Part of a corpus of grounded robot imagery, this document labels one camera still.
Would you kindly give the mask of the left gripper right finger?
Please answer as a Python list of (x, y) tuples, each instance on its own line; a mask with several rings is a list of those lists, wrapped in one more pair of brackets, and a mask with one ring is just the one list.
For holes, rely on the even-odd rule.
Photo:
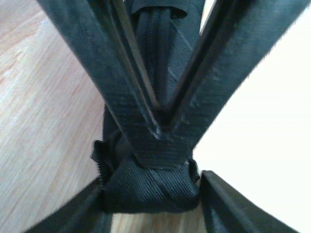
[(200, 196), (208, 233), (295, 233), (213, 171), (202, 172)]

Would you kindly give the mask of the black necktie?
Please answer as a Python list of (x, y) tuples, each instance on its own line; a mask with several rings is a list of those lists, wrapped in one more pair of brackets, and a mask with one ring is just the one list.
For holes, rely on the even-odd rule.
[[(124, 5), (155, 97), (167, 104), (197, 42), (204, 2), (127, 0)], [(109, 214), (182, 213), (198, 205), (199, 175), (192, 154), (172, 170), (143, 168), (108, 109), (92, 159)]]

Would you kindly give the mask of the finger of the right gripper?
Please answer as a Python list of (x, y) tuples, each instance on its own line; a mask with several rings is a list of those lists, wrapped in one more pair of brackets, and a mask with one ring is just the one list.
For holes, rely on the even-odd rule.
[(192, 150), (308, 0), (218, 0), (170, 102), (171, 150)]
[(121, 0), (39, 2), (101, 93), (143, 167), (174, 169), (192, 153), (156, 118), (158, 106)]

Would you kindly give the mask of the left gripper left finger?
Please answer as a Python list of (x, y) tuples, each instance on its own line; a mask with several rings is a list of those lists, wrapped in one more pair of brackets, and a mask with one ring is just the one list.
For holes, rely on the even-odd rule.
[(27, 229), (28, 233), (109, 233), (112, 215), (103, 211), (99, 184), (89, 184), (59, 210)]

